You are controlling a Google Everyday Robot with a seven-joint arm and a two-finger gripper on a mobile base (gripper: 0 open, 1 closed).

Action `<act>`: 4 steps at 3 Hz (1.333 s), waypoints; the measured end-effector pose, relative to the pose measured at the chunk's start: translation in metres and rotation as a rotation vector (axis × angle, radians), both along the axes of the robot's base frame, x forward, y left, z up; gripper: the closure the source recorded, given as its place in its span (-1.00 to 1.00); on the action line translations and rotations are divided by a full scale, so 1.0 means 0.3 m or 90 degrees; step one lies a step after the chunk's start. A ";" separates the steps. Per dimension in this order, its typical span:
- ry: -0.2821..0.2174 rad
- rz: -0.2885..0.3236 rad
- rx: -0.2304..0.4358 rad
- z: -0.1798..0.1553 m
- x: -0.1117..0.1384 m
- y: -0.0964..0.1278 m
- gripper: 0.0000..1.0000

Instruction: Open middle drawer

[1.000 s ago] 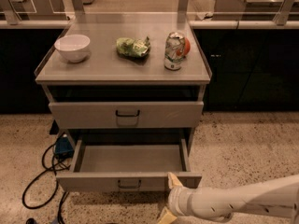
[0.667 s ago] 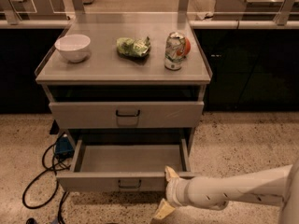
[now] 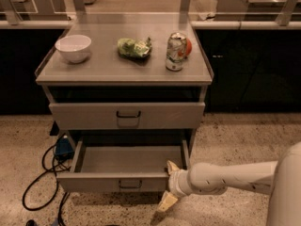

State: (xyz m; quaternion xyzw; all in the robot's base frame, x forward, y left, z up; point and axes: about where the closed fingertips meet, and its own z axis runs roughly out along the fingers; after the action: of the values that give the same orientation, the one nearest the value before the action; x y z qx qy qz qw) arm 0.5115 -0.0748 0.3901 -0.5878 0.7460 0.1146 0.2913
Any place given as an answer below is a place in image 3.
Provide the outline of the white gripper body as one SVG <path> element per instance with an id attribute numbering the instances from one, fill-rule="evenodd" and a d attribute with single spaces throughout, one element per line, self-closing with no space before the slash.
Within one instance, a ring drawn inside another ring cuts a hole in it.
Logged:
<path id="1" fill-rule="evenodd" d="M 169 191 L 177 198 L 190 195 L 190 186 L 187 181 L 188 171 L 177 169 L 171 172 L 168 179 Z"/>

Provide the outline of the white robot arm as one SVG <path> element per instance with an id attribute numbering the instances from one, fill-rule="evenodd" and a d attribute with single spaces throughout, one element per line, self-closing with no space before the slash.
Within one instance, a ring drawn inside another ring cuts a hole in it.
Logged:
<path id="1" fill-rule="evenodd" d="M 266 226 L 301 226 L 300 142 L 277 161 L 232 166 L 197 163 L 190 169 L 168 161 L 167 171 L 168 190 L 159 202 L 159 212 L 183 197 L 221 195 L 232 187 L 269 196 Z"/>

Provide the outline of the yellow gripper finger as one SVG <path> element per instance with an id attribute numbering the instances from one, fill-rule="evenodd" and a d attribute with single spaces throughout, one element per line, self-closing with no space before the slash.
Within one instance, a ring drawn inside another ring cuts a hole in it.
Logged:
<path id="1" fill-rule="evenodd" d="M 173 172 L 178 171 L 180 168 L 172 161 L 168 160 L 167 162 L 167 173 L 171 175 Z"/>
<path id="2" fill-rule="evenodd" d="M 167 211 L 171 206 L 173 206 L 178 201 L 178 198 L 172 193 L 165 191 L 162 199 L 160 200 L 157 211 L 163 213 Z"/>

